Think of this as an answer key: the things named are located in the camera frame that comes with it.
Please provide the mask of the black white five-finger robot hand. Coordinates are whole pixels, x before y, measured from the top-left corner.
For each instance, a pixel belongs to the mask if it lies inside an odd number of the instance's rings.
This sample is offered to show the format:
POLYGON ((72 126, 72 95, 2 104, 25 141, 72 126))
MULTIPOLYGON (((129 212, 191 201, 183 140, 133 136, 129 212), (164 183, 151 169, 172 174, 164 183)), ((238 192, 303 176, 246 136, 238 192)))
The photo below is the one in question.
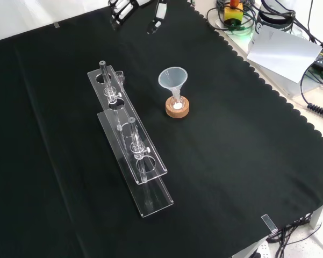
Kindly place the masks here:
MULTIPOLYGON (((125 21, 139 8, 149 5, 150 0, 117 0, 108 1, 111 14, 111 25, 114 30, 122 27, 125 21)), ((148 24, 147 33, 154 34, 160 28, 167 14, 167 1, 159 0, 155 9, 154 19, 148 24)))

